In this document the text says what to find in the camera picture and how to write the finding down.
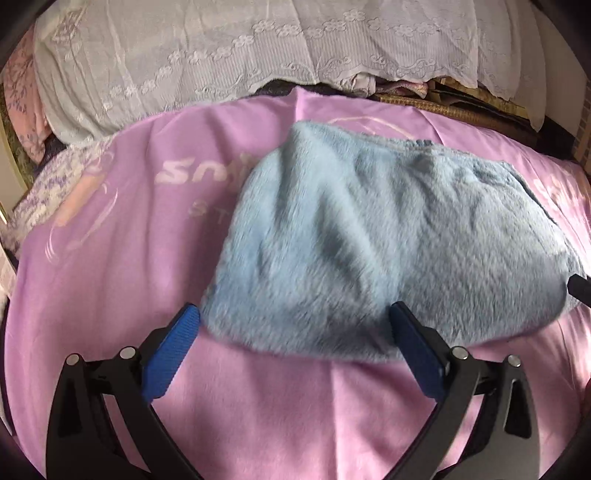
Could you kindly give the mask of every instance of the pink fabric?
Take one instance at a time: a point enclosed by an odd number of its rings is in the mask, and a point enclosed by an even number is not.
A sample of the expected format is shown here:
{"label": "pink fabric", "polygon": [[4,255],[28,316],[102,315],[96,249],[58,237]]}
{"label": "pink fabric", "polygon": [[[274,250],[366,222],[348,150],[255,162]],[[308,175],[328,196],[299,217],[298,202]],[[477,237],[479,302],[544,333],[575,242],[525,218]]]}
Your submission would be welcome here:
{"label": "pink fabric", "polygon": [[[44,471],[48,415],[65,357],[115,355],[165,325],[185,301],[199,302],[242,181],[302,119],[431,139],[509,161],[582,255],[591,251],[591,205],[577,183],[578,167],[412,107],[296,89],[286,98],[244,99],[147,119],[114,139],[87,168],[72,200],[23,245],[5,372],[16,431],[39,469]],[[485,359],[509,353],[522,358],[537,409],[542,471],[579,424],[591,372],[590,339],[590,311],[578,307],[532,335],[472,349]],[[459,457],[476,406],[445,465]],[[415,438],[433,402],[402,362],[264,355],[203,332],[154,408],[207,480],[378,480]],[[142,465],[114,415],[125,450]]]}
{"label": "pink fabric", "polygon": [[47,123],[33,65],[34,26],[18,43],[6,63],[4,96],[14,131],[29,158],[43,160],[44,141],[51,134]]}

